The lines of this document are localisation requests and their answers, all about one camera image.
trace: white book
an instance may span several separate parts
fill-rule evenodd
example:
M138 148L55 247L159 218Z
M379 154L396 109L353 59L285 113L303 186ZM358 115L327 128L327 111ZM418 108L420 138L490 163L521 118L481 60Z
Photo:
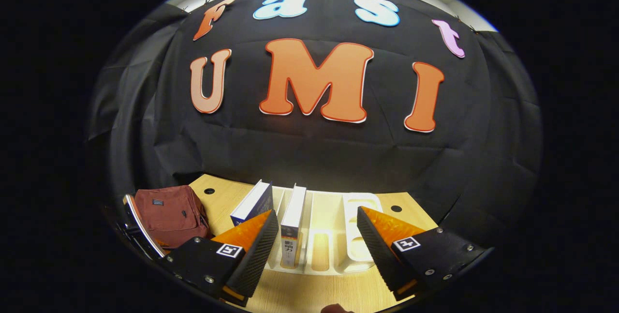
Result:
M305 203L305 187L295 184L290 196L290 202L281 219L281 264L295 267L296 252L299 251L299 228Z
M263 182L261 179L232 211L230 218L234 226L237 226L270 209L273 209L271 183Z

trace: maroon backpack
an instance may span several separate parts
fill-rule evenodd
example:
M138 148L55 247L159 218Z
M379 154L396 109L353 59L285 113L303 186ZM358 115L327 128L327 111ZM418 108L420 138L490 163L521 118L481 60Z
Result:
M206 210L188 185L137 190L135 205L148 233L166 250L193 237L212 238Z

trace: table surface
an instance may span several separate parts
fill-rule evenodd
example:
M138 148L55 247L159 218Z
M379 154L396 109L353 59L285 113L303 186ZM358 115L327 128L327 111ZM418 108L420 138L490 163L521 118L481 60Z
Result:
M230 212L253 185L203 175L193 181L190 187L206 207L208 224L217 235L233 227ZM206 194L204 190L207 188L215 192ZM406 192L376 196L385 214L424 230L438 227ZM392 211L392 205L400 206L402 211ZM334 276L301 275L265 269L247 307L239 308L257 313L319 313L324 306L338 303L347 311L365 313L380 311L404 301L396 301L376 266L367 271Z

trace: orange letter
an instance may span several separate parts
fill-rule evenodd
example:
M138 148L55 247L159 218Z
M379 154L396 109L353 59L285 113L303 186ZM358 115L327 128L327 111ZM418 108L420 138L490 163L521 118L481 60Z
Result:
M213 91L210 97L202 94L202 73L204 65L208 61L206 57L197 58L192 61L192 103L194 107L202 113L213 113L217 111L223 101L223 73L225 72L226 60L232 54L232 50L217 51L210 58L213 63Z
M219 19L219 17L223 14L223 10L226 9L226 5L231 4L232 2L234 2L234 0L223 0L222 2L219 2L215 6L206 10L202 23L200 24L200 28L194 35L194 41L206 35L206 33L213 28L210 23L217 22L217 19Z
M417 73L417 90L411 114L404 120L408 130L429 133L434 130L434 109L438 97L438 85L445 78L440 70L425 62L413 62Z
M358 44L339 44L316 68L307 47L296 38L273 40L266 45L272 54L269 92L260 110L270 115L288 115L288 82L303 115L314 111L329 86L329 101L320 109L325 119L361 123L367 114L362 107L365 66L374 51Z

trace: white book holder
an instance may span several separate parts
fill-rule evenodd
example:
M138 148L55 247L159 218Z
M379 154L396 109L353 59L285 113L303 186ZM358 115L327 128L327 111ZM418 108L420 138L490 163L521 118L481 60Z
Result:
M273 187L277 220L286 211L292 188ZM340 194L308 190L301 217L296 267L281 266L281 235L278 233L265 269L305 275L345 275L374 265L372 256L356 228L357 208L382 212L375 194Z

